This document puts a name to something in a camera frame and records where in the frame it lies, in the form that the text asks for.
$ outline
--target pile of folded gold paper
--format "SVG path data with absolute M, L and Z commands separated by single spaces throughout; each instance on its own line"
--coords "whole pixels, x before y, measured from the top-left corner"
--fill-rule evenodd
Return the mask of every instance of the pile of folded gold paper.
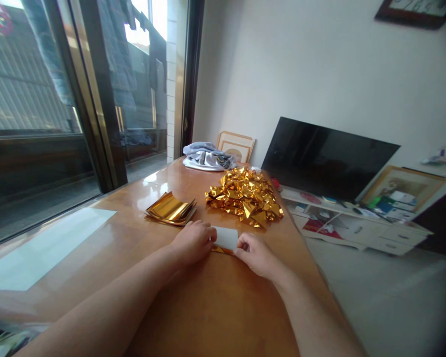
M 172 192 L 164 193 L 152 206 L 147 208 L 148 217 L 162 223 L 173 226 L 185 226 L 197 210 L 193 200 L 190 203 L 184 203 L 177 200 Z
M 207 204 L 237 215 L 239 220 L 254 227 L 267 228 L 270 221 L 284 217 L 276 203 L 271 183 L 246 167 L 225 171 L 222 186 L 210 186 L 205 192 Z

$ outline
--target hand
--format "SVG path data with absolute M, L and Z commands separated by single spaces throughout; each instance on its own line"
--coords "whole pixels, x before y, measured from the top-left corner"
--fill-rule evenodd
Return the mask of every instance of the hand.
M 217 230 L 210 223 L 198 220 L 188 222 L 169 247 L 184 266 L 196 263 L 207 255 L 217 240 Z
M 234 254 L 259 276 L 274 282 L 284 270 L 284 264 L 261 238 L 243 233 L 236 246 Z

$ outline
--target white cabinet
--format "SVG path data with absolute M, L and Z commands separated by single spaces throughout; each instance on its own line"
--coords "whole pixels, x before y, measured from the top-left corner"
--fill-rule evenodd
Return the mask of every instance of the white cabinet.
M 365 217 L 340 204 L 324 202 L 322 198 L 309 202 L 300 191 L 282 186 L 284 199 L 299 231 L 306 237 L 353 246 L 367 247 L 390 254 L 403 255 L 424 241 L 432 232 L 415 223 L 390 223 L 378 217 Z M 305 213 L 296 210 L 298 203 L 306 206 Z

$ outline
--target white card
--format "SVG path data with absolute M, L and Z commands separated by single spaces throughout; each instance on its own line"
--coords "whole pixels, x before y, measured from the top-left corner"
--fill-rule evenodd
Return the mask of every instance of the white card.
M 236 249 L 238 243 L 238 231 L 230 228 L 215 227 L 217 229 L 217 241 L 215 245 L 218 245 L 225 249 Z

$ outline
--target picture frame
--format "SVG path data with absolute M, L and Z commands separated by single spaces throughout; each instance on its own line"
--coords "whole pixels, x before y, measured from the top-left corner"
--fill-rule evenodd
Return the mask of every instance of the picture frame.
M 222 131 L 218 135 L 217 148 L 236 157 L 238 162 L 248 163 L 255 140 L 250 136 Z
M 375 19 L 437 30 L 446 22 L 446 0 L 384 0 Z
M 387 166 L 372 185 L 362 202 L 369 205 L 378 196 L 389 196 L 394 191 L 409 193 L 416 197 L 416 212 L 446 182 L 446 178 L 407 168 Z

